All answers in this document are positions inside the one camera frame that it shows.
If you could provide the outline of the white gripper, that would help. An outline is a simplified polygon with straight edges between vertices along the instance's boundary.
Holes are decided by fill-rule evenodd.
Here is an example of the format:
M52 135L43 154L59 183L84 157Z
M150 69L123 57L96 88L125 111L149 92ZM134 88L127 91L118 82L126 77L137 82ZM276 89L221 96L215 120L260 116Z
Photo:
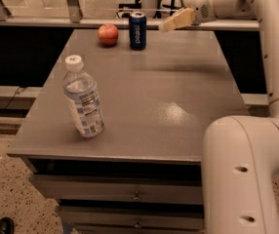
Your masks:
M215 0L182 0L185 8L177 10L163 20L158 29L161 32L169 32L192 24L215 21L218 17L215 14L214 2Z

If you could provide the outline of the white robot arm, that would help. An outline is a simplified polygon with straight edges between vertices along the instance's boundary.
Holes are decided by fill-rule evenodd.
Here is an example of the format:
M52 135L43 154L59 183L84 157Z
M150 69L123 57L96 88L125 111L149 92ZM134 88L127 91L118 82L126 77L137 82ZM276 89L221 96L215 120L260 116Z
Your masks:
M204 133L201 159L206 234L279 234L272 178L279 174L279 0L182 0L163 32L219 19L259 26L266 116L219 118Z

